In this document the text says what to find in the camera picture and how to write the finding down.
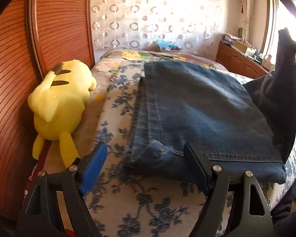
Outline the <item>cardboard box on sideboard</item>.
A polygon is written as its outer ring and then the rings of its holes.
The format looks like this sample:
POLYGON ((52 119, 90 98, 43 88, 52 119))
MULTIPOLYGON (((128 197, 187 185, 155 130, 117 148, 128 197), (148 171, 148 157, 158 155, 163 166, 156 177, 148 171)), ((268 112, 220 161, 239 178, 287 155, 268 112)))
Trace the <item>cardboard box on sideboard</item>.
POLYGON ((242 43, 239 40, 234 40, 231 44, 231 47, 237 51, 239 51, 240 53, 248 53, 249 51, 251 51, 251 48, 248 47, 246 44, 242 43))

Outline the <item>circle patterned sheer curtain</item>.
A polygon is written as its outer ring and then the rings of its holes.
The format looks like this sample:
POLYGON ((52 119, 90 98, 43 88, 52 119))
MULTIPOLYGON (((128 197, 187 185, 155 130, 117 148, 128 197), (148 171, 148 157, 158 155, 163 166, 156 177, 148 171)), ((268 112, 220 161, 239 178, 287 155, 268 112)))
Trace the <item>circle patterned sheer curtain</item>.
POLYGON ((90 0, 95 59, 108 50, 156 50, 214 59, 227 0, 90 0))

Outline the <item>wooden sideboard cabinet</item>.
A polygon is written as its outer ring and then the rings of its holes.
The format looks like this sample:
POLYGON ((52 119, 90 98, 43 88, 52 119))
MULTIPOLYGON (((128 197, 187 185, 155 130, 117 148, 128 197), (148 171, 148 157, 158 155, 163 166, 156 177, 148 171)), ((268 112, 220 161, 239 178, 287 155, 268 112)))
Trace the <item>wooden sideboard cabinet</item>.
POLYGON ((247 76, 251 79, 260 78, 268 73, 261 65, 253 62, 223 42, 219 43, 216 62, 223 65, 229 72, 247 76))

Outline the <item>yellow pikachu plush toy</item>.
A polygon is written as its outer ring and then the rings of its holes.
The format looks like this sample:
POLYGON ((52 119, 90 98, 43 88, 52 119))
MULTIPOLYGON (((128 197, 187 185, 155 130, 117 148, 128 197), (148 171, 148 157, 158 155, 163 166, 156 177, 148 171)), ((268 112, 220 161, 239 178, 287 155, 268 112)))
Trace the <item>yellow pikachu plush toy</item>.
POLYGON ((28 97, 38 133, 32 147, 34 159, 39 159, 46 140, 58 141, 64 165, 73 164, 79 153, 71 134, 80 124, 90 92, 96 87, 97 80, 80 60, 58 63, 45 75, 28 97))

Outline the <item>wooden louvred wardrobe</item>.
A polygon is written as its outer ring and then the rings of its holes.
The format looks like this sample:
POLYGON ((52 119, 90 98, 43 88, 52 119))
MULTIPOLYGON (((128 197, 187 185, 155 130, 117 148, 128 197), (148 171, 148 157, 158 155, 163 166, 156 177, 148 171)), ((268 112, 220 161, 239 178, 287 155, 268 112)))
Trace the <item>wooden louvred wardrobe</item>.
POLYGON ((93 66, 90 0, 0 0, 0 217, 17 220, 36 164, 29 94, 58 62, 93 66))

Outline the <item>colourful floral pink blanket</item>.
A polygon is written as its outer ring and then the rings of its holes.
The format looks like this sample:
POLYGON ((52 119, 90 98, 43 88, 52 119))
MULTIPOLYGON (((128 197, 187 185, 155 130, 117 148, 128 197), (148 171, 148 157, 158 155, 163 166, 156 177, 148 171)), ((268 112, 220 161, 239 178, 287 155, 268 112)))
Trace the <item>colourful floral pink blanket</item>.
POLYGON ((132 176, 123 167, 144 64, 160 60, 223 70, 216 62, 188 54, 137 51, 110 51, 92 68, 97 88, 72 137, 81 157, 100 141, 108 147, 99 177, 85 197, 102 236, 188 236, 206 201, 191 183, 132 176))

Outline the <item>box with blue items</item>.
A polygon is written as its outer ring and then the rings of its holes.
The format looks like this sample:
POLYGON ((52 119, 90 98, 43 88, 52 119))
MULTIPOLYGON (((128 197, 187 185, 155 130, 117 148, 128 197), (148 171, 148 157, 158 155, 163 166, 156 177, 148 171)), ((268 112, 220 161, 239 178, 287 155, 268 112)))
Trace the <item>box with blue items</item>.
POLYGON ((167 53, 167 52, 179 53, 181 50, 180 47, 174 42, 167 42, 165 40, 158 39, 156 41, 156 44, 161 53, 167 53))

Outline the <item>blue floral white bedspread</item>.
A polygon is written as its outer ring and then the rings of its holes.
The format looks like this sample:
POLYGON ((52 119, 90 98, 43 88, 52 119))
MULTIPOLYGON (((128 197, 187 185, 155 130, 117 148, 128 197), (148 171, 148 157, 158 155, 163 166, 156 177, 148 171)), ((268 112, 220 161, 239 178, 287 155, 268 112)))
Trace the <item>blue floral white bedspread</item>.
POLYGON ((265 117, 234 74, 175 60, 120 66, 96 142, 107 159, 87 204, 103 236, 186 236, 205 196, 183 157, 195 151, 231 172, 251 169, 270 208, 296 178, 265 117))

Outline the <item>blue denim jeans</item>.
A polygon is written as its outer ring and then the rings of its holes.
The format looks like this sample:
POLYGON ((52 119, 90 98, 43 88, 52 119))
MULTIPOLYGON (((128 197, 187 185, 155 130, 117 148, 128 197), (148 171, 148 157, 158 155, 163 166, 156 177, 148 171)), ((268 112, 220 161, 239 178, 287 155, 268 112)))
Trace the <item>blue denim jeans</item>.
POLYGON ((125 166, 192 181, 183 155, 190 143, 231 173, 284 183, 296 135, 295 44, 280 30, 275 69, 245 84, 188 62, 146 63, 125 166))

